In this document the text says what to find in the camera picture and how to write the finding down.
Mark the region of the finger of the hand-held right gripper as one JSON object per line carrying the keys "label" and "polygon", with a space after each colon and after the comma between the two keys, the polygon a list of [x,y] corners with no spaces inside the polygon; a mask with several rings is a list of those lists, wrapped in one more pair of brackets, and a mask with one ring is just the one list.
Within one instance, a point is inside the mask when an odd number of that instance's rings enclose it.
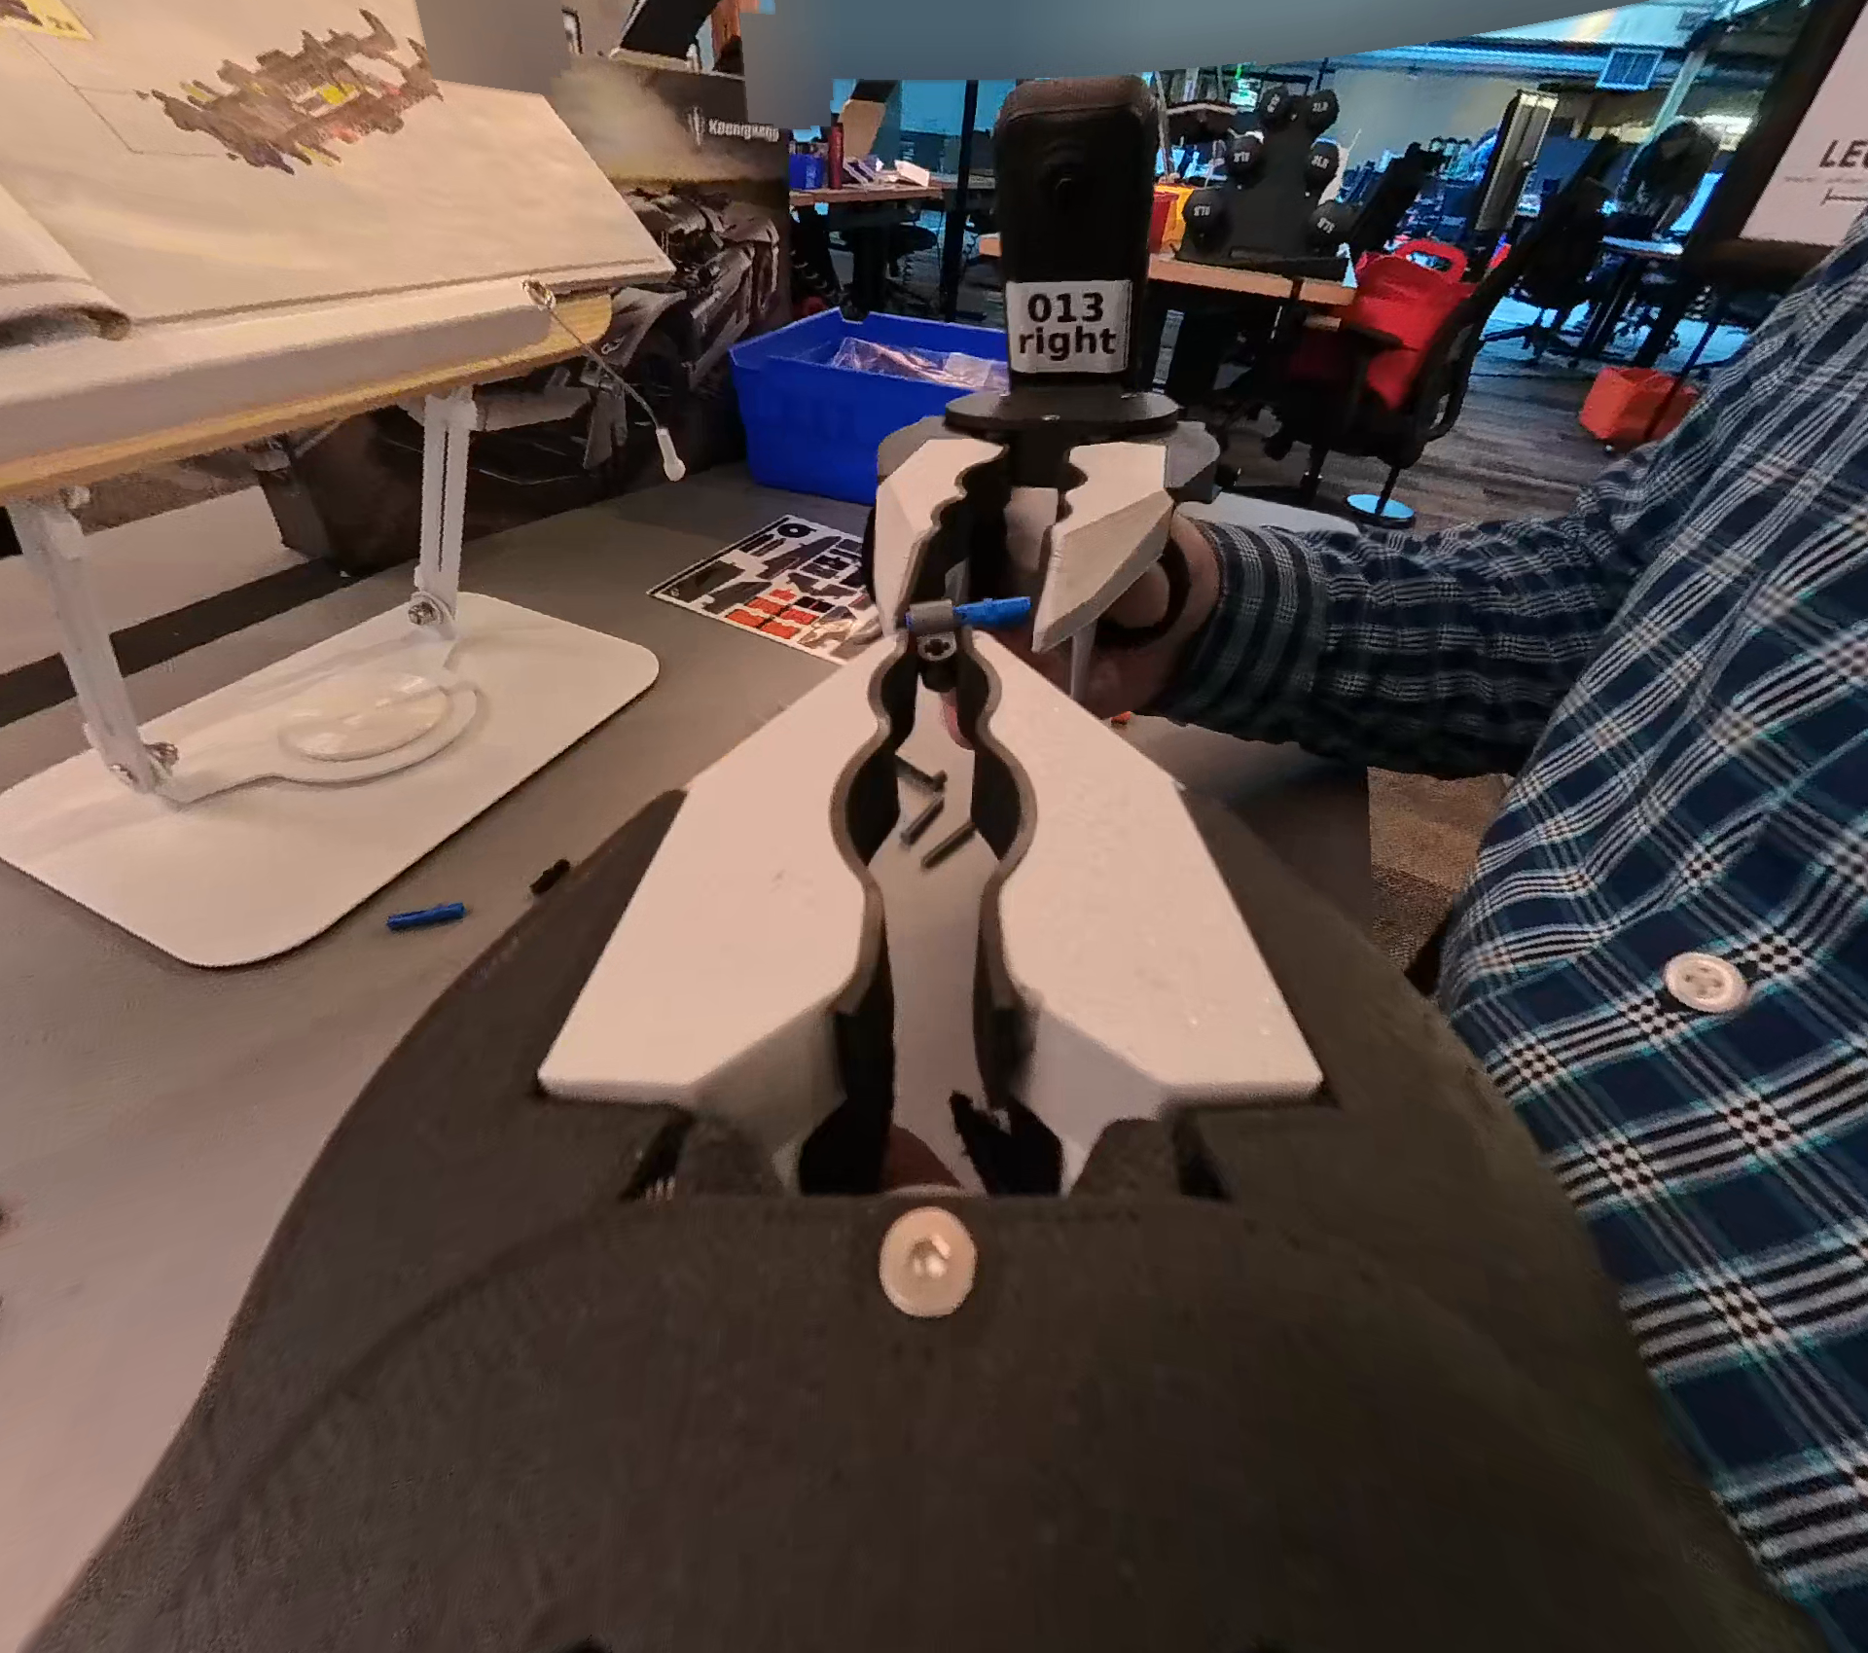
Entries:
{"label": "finger of the hand-held right gripper", "polygon": [[880,481],[871,598],[886,635],[910,644],[914,607],[1013,584],[1009,446],[935,434]]}
{"label": "finger of the hand-held right gripper", "polygon": [[1085,703],[1098,619],[1153,567],[1188,473],[1186,442],[1110,442],[1069,454],[1069,487],[1040,545],[1034,664]]}

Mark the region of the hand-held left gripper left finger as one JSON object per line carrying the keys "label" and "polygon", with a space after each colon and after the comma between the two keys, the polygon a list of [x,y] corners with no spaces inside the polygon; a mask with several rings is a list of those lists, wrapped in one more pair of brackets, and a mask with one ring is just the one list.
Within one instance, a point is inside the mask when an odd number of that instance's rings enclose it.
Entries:
{"label": "hand-held left gripper left finger", "polygon": [[694,779],[542,1090],[736,1129],[801,1185],[880,1185],[896,1002],[875,860],[896,831],[896,640]]}

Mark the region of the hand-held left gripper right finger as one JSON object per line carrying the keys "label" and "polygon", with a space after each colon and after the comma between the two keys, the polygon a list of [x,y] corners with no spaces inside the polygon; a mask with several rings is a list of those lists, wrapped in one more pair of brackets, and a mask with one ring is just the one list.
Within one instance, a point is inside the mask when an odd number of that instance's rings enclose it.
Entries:
{"label": "hand-held left gripper right finger", "polygon": [[995,638],[960,716],[993,852],[976,1053],[1046,1191],[1120,1123],[1316,1105],[1326,1076],[1180,782]]}

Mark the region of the grey lego connector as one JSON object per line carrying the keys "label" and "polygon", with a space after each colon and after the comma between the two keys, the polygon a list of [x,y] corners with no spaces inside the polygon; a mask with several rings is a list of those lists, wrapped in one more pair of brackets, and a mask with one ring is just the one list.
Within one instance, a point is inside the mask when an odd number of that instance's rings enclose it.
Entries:
{"label": "grey lego connector", "polygon": [[910,607],[904,631],[923,685],[939,697],[958,691],[968,617],[952,600],[925,600]]}

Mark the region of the person's right forearm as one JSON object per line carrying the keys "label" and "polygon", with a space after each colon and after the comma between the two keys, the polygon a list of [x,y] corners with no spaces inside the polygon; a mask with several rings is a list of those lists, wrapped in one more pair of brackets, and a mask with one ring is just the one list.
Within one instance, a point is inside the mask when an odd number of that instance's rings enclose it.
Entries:
{"label": "person's right forearm", "polygon": [[1124,707],[1322,757],[1435,779],[1624,767],[1694,736],[1717,586],[1696,506],[1756,407],[1737,362],[1663,444],[1560,518],[1414,539],[1190,524],[1209,609],[1163,687]]}

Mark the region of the lego sticker sheet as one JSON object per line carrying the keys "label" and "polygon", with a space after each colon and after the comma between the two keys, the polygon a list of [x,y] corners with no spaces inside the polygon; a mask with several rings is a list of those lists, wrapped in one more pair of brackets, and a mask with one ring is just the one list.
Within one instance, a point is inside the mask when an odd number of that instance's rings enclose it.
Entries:
{"label": "lego sticker sheet", "polygon": [[861,539],[787,516],[657,586],[668,607],[830,664],[880,638]]}

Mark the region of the lego instruction booklet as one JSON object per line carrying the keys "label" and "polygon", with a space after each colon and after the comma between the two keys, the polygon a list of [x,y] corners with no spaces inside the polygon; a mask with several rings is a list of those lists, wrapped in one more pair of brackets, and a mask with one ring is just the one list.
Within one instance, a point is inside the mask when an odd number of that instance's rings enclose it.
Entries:
{"label": "lego instruction booklet", "polygon": [[447,82],[415,0],[5,0],[5,329],[672,265],[542,96]]}

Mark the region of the person's right hand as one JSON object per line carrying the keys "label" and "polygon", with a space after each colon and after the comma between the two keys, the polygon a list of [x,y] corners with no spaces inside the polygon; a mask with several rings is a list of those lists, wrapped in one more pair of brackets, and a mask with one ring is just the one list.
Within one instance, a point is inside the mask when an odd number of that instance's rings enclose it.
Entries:
{"label": "person's right hand", "polygon": [[1093,631],[1085,705],[1102,718],[1161,712],[1219,598],[1221,567],[1203,524],[1178,514],[1159,561]]}

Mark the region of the clear plastic bags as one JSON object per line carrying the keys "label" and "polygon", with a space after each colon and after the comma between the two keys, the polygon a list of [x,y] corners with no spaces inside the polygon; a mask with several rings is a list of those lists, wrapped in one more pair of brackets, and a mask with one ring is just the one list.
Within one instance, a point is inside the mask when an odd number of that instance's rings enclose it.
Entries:
{"label": "clear plastic bags", "polygon": [[869,337],[845,337],[828,366],[847,374],[921,382],[968,393],[1003,392],[1013,380],[1009,364],[999,358],[884,345]]}

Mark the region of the black dumbbell rack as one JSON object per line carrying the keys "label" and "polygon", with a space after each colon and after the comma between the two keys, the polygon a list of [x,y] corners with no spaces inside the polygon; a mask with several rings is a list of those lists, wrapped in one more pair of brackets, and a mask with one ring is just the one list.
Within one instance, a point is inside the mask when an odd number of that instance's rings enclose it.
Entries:
{"label": "black dumbbell rack", "polygon": [[1338,283],[1349,228],[1326,201],[1344,166],[1334,90],[1264,96],[1227,139],[1219,180],[1182,209],[1178,261]]}

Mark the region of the wooden background table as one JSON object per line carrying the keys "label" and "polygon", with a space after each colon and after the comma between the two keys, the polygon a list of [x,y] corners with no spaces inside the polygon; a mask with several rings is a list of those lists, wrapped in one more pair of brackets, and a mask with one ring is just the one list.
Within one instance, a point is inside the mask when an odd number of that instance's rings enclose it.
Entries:
{"label": "wooden background table", "polygon": [[1256,298],[1283,306],[1301,306],[1309,312],[1344,316],[1359,294],[1353,285],[1328,279],[1297,279],[1256,267],[1227,267],[1184,263],[1166,253],[1149,261],[1147,290],[1137,292],[1130,314],[1137,320],[1143,304],[1157,296],[1194,292],[1203,296]]}

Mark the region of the red office chair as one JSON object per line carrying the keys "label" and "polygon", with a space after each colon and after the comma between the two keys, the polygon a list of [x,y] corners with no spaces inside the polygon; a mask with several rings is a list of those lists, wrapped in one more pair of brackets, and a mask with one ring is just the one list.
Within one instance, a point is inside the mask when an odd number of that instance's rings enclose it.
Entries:
{"label": "red office chair", "polygon": [[1396,489],[1460,411],[1480,333],[1480,285],[1468,271],[1464,250],[1410,238],[1361,261],[1344,318],[1299,335],[1273,419],[1287,448],[1310,454],[1303,502],[1316,498],[1332,456],[1365,458],[1384,467],[1386,483],[1345,498],[1347,514],[1382,532],[1414,528]]}

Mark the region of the white wooden book stand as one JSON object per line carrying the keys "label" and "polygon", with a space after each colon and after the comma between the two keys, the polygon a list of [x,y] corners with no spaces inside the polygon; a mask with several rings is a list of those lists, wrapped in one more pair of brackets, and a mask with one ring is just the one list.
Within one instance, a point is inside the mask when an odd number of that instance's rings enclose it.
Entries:
{"label": "white wooden book stand", "polygon": [[[52,602],[87,749],[5,790],[3,858],[184,965],[277,959],[639,701],[635,642],[464,592],[472,442],[575,417],[491,386],[592,360],[670,265],[380,292],[5,349],[5,508]],[[413,584],[388,613],[155,720],[92,580],[77,489],[396,409],[423,438]]]}

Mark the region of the orange floor bin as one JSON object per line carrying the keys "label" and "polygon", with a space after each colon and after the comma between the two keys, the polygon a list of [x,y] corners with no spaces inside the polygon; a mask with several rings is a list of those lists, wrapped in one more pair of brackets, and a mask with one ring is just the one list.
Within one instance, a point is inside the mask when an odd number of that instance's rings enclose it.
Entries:
{"label": "orange floor bin", "polygon": [[1579,409],[1579,428],[1614,454],[1665,440],[1698,405],[1702,388],[1690,378],[1645,366],[1606,366]]}

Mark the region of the person's plaid shirt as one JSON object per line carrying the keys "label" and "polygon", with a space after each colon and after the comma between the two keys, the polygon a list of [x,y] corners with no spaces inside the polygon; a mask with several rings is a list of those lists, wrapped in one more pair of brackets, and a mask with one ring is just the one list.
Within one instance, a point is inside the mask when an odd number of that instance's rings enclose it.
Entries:
{"label": "person's plaid shirt", "polygon": [[1865,1650],[1865,226],[1579,504],[1618,605],[1441,1002],[1729,1521]]}

